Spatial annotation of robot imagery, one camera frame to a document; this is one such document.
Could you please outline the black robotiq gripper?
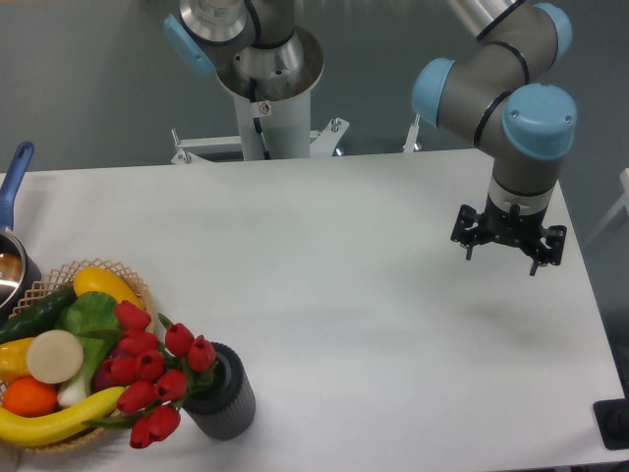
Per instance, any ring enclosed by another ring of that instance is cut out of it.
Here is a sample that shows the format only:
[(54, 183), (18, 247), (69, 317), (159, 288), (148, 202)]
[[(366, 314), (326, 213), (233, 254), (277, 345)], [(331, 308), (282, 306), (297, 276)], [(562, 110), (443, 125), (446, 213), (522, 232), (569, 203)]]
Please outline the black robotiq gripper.
[(546, 209), (522, 214), (520, 207), (503, 210), (491, 198), (486, 199), (484, 213), (461, 205), (450, 236), (466, 251), (466, 260), (472, 258), (474, 248), (494, 242), (524, 249), (532, 260), (529, 276), (535, 276), (544, 266), (560, 266), (563, 259), (567, 227), (552, 225), (543, 228)]

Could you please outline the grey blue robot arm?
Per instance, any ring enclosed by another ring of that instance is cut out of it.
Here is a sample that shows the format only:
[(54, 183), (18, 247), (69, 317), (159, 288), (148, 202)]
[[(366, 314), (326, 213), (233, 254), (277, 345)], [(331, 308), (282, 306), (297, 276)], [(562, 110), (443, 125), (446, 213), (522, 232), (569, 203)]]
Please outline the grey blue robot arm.
[[(520, 249), (533, 267), (561, 263), (567, 230), (543, 219), (569, 152), (577, 107), (538, 83), (569, 48), (572, 27), (548, 3), (454, 1), (478, 53), (436, 58), (412, 89), (417, 116), (493, 159), (486, 206), (462, 206), (451, 233), (467, 252), (487, 243)], [(307, 158), (331, 149), (311, 134), (311, 92), (323, 71), (315, 37), (291, 1), (183, 1), (163, 23), (178, 57), (231, 94), (247, 160)]]

